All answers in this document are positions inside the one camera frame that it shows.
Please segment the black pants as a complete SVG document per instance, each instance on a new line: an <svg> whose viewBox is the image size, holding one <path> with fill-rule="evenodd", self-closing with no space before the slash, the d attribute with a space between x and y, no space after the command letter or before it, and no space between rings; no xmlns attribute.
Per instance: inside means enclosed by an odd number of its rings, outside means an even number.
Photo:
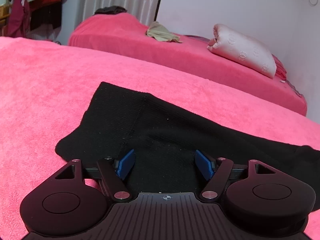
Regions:
<svg viewBox="0 0 320 240"><path fill-rule="evenodd" d="M55 152L66 161L94 163L121 159L130 151L136 162L127 178L135 192L195 192L204 185L194 163L196 151L237 164L256 159L319 192L319 151L242 133L149 93L102 82L80 125L61 139Z"/></svg>

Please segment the near pink bed blanket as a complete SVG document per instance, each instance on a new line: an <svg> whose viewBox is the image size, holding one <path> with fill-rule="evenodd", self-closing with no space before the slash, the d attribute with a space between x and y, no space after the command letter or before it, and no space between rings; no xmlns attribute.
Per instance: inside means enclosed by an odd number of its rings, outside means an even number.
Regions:
<svg viewBox="0 0 320 240"><path fill-rule="evenodd" d="M64 165L55 146L79 126L103 81L257 137L319 149L319 124L240 90L116 54L2 37L1 239L26 235L20 203Z"/></svg>

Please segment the folded pink blanket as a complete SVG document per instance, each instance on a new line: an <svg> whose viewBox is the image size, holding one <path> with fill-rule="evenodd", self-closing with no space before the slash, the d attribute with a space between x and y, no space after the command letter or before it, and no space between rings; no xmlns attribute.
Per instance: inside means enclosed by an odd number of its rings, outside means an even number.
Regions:
<svg viewBox="0 0 320 240"><path fill-rule="evenodd" d="M274 61L276 63L276 68L277 68L275 76L277 76L280 79L285 81L286 78L287 78L287 71L284 68L284 65L282 64L282 62L276 56L273 55L273 58L274 58Z"/></svg>

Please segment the white embossed pillow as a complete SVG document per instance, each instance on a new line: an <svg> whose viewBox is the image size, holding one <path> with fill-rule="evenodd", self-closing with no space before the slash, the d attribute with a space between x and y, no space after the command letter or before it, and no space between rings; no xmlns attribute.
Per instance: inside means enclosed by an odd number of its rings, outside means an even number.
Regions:
<svg viewBox="0 0 320 240"><path fill-rule="evenodd" d="M274 78L277 67L266 45L224 24L214 25L213 34L207 46L211 53Z"/></svg>

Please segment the far pink bed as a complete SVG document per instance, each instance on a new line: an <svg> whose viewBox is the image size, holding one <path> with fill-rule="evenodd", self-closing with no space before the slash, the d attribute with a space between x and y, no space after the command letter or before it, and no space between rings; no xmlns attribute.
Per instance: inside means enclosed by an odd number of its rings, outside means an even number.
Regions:
<svg viewBox="0 0 320 240"><path fill-rule="evenodd" d="M68 45L160 64L236 88L301 115L307 114L304 96L281 78L267 77L215 55L204 41L182 36L180 43L161 42L148 37L146 31L147 26L128 13L98 14L76 27Z"/></svg>

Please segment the olive green garment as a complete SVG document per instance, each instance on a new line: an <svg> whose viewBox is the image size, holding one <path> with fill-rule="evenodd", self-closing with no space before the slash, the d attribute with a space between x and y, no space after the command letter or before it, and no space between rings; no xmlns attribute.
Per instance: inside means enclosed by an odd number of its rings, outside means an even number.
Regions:
<svg viewBox="0 0 320 240"><path fill-rule="evenodd" d="M145 34L146 36L154 38L160 42L181 43L179 36L168 31L165 26L161 25L157 21L154 21L150 24Z"/></svg>

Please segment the dark garment on far bed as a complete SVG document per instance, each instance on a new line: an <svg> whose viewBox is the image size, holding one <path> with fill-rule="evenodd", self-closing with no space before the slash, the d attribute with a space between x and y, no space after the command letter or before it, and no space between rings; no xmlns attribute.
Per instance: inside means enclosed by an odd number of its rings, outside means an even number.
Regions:
<svg viewBox="0 0 320 240"><path fill-rule="evenodd" d="M113 5L110 7L97 9L94 15L116 15L116 14L126 13L126 12L127 10L124 7Z"/></svg>

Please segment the hanging clothes rack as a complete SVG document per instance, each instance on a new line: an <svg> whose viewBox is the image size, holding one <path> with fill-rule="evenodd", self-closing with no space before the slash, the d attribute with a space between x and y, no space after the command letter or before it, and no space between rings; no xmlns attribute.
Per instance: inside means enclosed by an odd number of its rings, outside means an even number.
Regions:
<svg viewBox="0 0 320 240"><path fill-rule="evenodd" d="M32 37L42 27L59 29L63 0L1 0L1 35Z"/></svg>

